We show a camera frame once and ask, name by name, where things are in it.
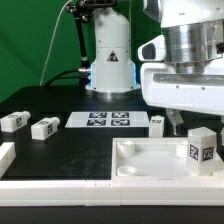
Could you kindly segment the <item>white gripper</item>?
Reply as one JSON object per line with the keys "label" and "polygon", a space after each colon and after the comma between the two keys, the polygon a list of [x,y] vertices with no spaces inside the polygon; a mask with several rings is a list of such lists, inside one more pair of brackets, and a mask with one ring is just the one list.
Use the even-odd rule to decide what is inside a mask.
{"label": "white gripper", "polygon": [[181,136],[181,111],[221,115],[220,144],[224,146],[224,61],[211,61],[203,74],[175,74],[172,65],[144,63],[140,70],[142,95],[150,106],[166,109],[173,133]]}

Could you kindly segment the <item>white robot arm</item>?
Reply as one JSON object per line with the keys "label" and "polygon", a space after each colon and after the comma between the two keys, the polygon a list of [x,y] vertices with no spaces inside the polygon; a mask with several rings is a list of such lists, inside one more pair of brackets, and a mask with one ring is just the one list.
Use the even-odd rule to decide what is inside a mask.
{"label": "white robot arm", "polygon": [[130,23],[110,4],[93,8],[96,59],[86,90],[104,98],[142,92],[162,107],[180,135],[182,111],[224,118],[224,0],[143,0],[143,12],[161,34],[138,48],[141,69],[130,59]]}

